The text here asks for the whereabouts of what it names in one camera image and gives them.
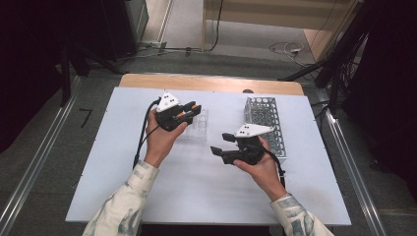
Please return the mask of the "black curtain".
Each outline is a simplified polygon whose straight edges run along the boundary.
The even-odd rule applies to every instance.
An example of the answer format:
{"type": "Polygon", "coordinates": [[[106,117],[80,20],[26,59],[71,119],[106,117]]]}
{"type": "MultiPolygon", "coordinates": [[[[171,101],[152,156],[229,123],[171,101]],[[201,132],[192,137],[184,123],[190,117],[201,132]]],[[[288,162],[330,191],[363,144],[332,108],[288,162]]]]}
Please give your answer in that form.
{"type": "Polygon", "coordinates": [[[417,0],[365,0],[368,36],[343,110],[373,140],[371,153],[417,200],[417,0]]]}
{"type": "Polygon", "coordinates": [[[69,61],[88,71],[72,24],[91,0],[0,0],[0,153],[56,91],[69,61]]]}

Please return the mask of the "light wooden furniture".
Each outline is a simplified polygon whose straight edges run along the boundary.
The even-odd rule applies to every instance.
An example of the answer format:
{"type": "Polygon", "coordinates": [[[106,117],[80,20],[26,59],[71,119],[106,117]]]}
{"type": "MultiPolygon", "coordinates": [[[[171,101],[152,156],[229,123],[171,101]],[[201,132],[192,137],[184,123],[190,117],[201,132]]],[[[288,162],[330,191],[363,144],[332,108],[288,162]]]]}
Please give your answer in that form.
{"type": "Polygon", "coordinates": [[[203,0],[202,44],[206,22],[217,15],[226,22],[303,29],[316,61],[330,54],[364,0],[203,0]]]}

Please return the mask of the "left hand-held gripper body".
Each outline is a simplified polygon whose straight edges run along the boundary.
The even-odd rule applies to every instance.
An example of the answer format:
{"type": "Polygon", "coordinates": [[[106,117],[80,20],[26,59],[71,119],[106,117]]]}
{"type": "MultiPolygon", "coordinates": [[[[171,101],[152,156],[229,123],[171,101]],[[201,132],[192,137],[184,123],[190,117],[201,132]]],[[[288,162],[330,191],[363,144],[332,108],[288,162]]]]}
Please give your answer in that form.
{"type": "Polygon", "coordinates": [[[168,91],[162,95],[156,107],[155,119],[157,124],[168,132],[175,130],[183,122],[190,124],[190,119],[186,117],[184,106],[180,104],[177,97],[168,91]]]}

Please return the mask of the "person's right hand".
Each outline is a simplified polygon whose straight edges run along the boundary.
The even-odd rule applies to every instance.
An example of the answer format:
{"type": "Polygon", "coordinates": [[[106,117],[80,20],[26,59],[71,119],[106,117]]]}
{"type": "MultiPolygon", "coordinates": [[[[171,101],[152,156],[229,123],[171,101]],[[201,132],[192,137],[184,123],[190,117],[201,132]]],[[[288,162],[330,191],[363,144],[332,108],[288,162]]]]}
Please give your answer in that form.
{"type": "Polygon", "coordinates": [[[267,152],[256,165],[250,165],[239,159],[234,160],[233,164],[240,170],[247,172],[272,202],[287,193],[280,183],[276,163],[267,152]]]}

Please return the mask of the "person's left hand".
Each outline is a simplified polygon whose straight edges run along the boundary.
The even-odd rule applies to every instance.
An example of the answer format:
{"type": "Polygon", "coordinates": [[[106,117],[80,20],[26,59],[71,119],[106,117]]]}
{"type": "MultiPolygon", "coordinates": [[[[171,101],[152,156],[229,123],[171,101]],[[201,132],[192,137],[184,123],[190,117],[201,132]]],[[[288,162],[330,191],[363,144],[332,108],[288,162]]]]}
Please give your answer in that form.
{"type": "Polygon", "coordinates": [[[144,162],[158,168],[170,153],[176,139],[186,130],[188,124],[183,122],[175,130],[167,132],[158,127],[155,119],[156,111],[149,113],[147,133],[147,152],[144,162]]]}

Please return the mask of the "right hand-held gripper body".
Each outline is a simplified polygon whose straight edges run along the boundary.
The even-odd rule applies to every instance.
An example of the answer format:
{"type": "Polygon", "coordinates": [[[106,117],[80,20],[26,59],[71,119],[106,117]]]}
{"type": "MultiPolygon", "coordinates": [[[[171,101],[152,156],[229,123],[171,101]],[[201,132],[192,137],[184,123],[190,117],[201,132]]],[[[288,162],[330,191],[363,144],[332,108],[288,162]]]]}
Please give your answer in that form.
{"type": "Polygon", "coordinates": [[[224,150],[225,164],[232,164],[239,159],[250,165],[257,164],[264,155],[260,135],[273,131],[273,127],[257,124],[244,124],[233,135],[236,138],[237,150],[224,150]]]}

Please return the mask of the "grey power strip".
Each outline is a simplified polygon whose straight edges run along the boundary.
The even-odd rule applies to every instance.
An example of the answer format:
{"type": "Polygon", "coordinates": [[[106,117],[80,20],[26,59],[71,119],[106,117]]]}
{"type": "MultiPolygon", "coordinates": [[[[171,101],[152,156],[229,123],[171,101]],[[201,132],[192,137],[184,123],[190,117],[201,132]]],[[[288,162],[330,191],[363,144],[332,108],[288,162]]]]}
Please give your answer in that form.
{"type": "Polygon", "coordinates": [[[142,41],[139,44],[141,49],[164,49],[166,47],[167,42],[160,42],[160,41],[142,41]]]}

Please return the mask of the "dark equipment cabinet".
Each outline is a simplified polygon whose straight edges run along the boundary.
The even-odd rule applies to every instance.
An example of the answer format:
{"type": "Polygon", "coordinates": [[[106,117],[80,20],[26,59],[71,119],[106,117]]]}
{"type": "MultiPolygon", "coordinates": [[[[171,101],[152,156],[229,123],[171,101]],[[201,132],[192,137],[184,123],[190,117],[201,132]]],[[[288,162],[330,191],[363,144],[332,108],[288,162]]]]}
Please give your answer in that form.
{"type": "Polygon", "coordinates": [[[149,21],[146,0],[100,0],[104,13],[106,57],[117,61],[137,53],[149,21]]]}

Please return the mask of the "clear plastic tube rack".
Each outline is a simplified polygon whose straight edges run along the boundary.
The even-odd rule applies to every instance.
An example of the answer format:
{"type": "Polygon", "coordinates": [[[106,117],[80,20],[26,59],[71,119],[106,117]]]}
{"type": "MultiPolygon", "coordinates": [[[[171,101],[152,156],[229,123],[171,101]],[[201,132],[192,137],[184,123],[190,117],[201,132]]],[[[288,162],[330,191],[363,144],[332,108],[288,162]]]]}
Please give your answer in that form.
{"type": "Polygon", "coordinates": [[[209,126],[209,111],[203,109],[201,113],[193,118],[193,123],[189,125],[180,136],[183,140],[204,141],[207,138],[209,126]]]}

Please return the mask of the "white board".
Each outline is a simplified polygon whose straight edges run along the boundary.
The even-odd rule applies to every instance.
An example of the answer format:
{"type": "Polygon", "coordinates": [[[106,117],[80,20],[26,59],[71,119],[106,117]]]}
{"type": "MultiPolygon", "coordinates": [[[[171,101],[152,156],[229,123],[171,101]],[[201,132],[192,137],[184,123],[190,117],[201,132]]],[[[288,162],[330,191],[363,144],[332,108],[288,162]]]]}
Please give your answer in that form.
{"type": "MultiPolygon", "coordinates": [[[[273,225],[276,218],[268,196],[245,172],[223,163],[214,147],[244,123],[247,94],[177,90],[183,103],[196,101],[208,111],[203,139],[176,141],[164,159],[143,213],[145,223],[273,225]]],[[[133,169],[145,113],[162,95],[152,88],[116,88],[92,145],[89,158],[68,210],[69,222],[86,222],[118,189],[133,169]]],[[[328,226],[351,220],[308,98],[279,95],[275,99],[286,150],[282,163],[285,186],[307,210],[328,226]]]]}

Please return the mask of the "perforated metal tube rack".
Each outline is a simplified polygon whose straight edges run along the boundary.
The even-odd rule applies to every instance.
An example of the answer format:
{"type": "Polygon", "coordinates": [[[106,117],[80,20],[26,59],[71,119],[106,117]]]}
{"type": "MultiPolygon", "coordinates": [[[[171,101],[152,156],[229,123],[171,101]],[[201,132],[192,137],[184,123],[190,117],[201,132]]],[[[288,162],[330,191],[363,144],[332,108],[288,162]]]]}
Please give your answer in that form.
{"type": "Polygon", "coordinates": [[[275,98],[249,96],[244,108],[244,120],[246,123],[273,128],[272,132],[263,134],[263,138],[268,141],[270,151],[283,163],[287,159],[287,152],[275,98]]]}

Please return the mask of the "aluminium floor rail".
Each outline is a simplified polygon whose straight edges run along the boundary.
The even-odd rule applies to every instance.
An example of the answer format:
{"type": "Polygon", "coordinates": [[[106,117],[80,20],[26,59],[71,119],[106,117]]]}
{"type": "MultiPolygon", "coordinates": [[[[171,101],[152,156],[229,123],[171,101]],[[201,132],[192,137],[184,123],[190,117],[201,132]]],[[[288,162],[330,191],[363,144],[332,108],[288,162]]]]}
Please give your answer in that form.
{"type": "Polygon", "coordinates": [[[13,224],[23,207],[34,182],[40,173],[48,155],[53,148],[57,137],[59,136],[68,115],[80,93],[80,88],[86,79],[76,76],[72,82],[72,94],[65,105],[59,108],[52,124],[34,154],[29,167],[24,172],[19,184],[12,192],[11,197],[5,204],[5,209],[0,216],[0,236],[8,236],[13,224]]]}
{"type": "Polygon", "coordinates": [[[387,236],[384,224],[344,138],[338,120],[329,111],[326,112],[326,119],[372,236],[387,236]]]}

